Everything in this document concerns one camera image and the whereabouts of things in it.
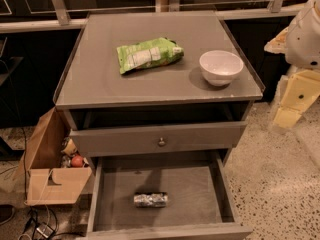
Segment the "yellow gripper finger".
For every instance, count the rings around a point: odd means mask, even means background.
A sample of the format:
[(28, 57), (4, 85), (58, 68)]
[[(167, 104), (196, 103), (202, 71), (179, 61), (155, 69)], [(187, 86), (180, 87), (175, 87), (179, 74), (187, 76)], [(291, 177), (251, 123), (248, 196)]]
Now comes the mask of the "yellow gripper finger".
[(281, 128), (292, 128), (320, 96), (320, 72), (302, 70), (291, 75), (273, 120)]

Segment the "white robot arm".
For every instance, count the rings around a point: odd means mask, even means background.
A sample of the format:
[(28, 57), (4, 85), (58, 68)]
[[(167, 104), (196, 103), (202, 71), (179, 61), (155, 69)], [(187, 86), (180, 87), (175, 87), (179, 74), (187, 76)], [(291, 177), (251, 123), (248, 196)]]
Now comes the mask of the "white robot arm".
[(273, 120), (278, 127), (291, 128), (320, 95), (320, 0), (308, 0), (264, 50), (284, 54), (286, 62), (297, 69), (287, 79)]

